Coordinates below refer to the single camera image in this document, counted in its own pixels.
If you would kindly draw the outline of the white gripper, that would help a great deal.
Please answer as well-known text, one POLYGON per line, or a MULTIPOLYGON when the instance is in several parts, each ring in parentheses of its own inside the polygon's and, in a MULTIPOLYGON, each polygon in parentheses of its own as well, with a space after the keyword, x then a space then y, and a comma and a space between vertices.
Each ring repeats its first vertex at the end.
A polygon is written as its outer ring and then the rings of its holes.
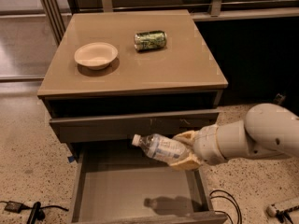
POLYGON ((192 171, 197 170, 202 165, 202 161, 208 165, 226 163, 217 142, 218 128, 219 126, 214 124, 203 127, 199 131, 190 130, 175 135, 174 140, 187 147, 193 146, 195 155, 190 153, 182 161, 171 163, 170 167, 177 171, 192 171))

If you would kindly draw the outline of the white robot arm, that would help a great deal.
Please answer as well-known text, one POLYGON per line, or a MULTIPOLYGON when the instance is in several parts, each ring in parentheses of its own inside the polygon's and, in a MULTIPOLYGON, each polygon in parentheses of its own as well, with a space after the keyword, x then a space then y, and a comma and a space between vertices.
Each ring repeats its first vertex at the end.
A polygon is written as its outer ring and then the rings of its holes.
POLYGON ((236 158, 298 158, 299 117, 282 106, 260 104, 240 121, 179 133, 174 139, 191 150, 188 157, 170 165, 175 170, 195 170, 236 158))

